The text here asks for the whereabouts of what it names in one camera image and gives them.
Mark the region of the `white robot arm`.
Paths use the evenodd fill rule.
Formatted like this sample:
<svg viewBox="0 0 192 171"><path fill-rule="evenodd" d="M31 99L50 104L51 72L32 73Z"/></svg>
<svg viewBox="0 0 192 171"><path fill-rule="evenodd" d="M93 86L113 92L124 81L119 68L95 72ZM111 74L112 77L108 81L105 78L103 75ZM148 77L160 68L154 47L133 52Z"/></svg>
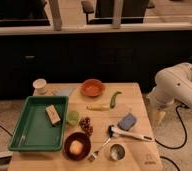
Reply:
<svg viewBox="0 0 192 171"><path fill-rule="evenodd" d="M192 109L192 64L180 63L158 71L155 75L156 86L147 95L150 102L149 119L156 127L165 116L164 108L174 100Z"/></svg>

